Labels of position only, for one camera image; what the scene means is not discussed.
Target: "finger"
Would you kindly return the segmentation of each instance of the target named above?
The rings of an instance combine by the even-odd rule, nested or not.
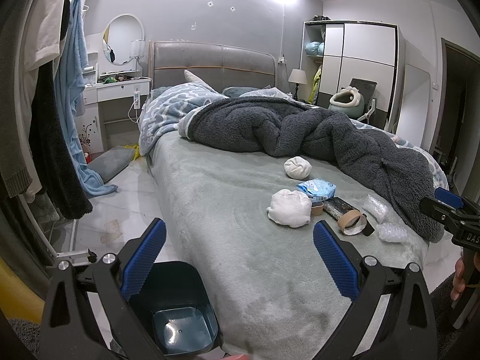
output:
[[[452,300],[457,300],[459,296],[460,296],[460,293],[456,289],[453,289],[452,292],[450,293],[450,298]]]
[[[473,264],[478,271],[480,271],[480,254],[477,252],[475,253],[475,257],[473,258]]]
[[[461,277],[455,276],[453,278],[453,288],[458,292],[465,291],[465,280]]]
[[[458,261],[455,263],[455,276],[458,276],[459,278],[461,278],[464,273],[465,273],[465,264],[463,263],[463,259],[459,258]]]

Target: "gray fleece bed sheet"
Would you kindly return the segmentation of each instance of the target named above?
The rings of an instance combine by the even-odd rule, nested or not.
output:
[[[167,232],[179,258],[202,277],[223,334],[222,349],[249,353],[253,360],[313,358],[350,299],[340,295],[313,245],[314,224],[325,219],[338,229],[333,218],[323,213],[298,229],[268,219],[272,195],[298,183],[284,173],[286,158],[221,151],[176,131],[161,137],[148,156]],[[369,193],[375,195],[334,165],[304,157],[313,167],[310,178],[334,183],[336,196],[353,206],[361,208]],[[390,211],[389,222],[402,224]],[[385,243],[377,232],[338,234],[384,266],[422,266],[428,243],[408,231],[408,244]],[[357,353],[373,341],[387,301],[382,297]]]

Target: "white round mirror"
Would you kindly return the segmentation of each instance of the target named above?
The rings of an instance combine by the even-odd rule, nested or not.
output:
[[[145,32],[140,20],[126,13],[114,17],[103,32],[103,52],[107,61],[123,65],[131,61],[131,41],[144,40]]]

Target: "desk drawer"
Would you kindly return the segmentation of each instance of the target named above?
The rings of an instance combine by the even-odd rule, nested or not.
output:
[[[97,102],[97,91],[95,89],[90,89],[88,91],[83,91],[83,102],[85,105],[93,104]]]
[[[128,82],[125,84],[108,85],[97,88],[97,98],[99,102],[121,99],[122,97],[133,97],[136,90],[140,95],[147,95],[149,92],[148,82]]]

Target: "small cup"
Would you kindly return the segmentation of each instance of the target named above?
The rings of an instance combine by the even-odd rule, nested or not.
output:
[[[313,203],[311,205],[312,216],[320,216],[323,213],[323,202]]]

